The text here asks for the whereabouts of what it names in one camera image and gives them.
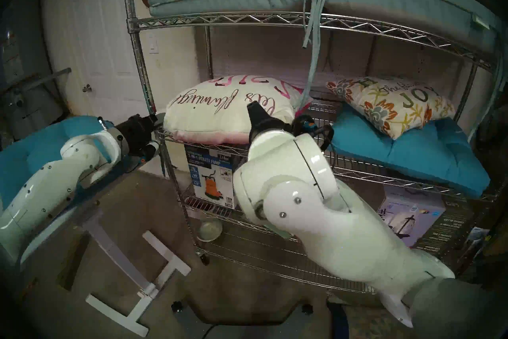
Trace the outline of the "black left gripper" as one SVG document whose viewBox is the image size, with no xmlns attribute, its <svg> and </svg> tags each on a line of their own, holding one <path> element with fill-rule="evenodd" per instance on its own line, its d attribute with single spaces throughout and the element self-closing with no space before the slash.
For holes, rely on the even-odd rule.
<svg viewBox="0 0 508 339">
<path fill-rule="evenodd" d="M 122 154 L 138 157 L 141 163 L 147 163 L 159 153 L 160 144 L 154 140 L 152 133 L 162 128 L 165 115 L 158 113 L 142 117 L 136 114 L 115 125 Z"/>
</svg>

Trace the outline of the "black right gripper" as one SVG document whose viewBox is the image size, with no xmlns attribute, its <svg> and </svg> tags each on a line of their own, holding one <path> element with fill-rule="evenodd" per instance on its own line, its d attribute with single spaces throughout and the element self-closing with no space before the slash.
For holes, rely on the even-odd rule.
<svg viewBox="0 0 508 339">
<path fill-rule="evenodd" d="M 253 101 L 247 105 L 247 112 L 251 123 L 248 143 L 253 142 L 255 137 L 263 132 L 270 130 L 283 130 L 290 134 L 293 133 L 291 124 L 278 118 L 270 116 L 258 101 Z"/>
</svg>

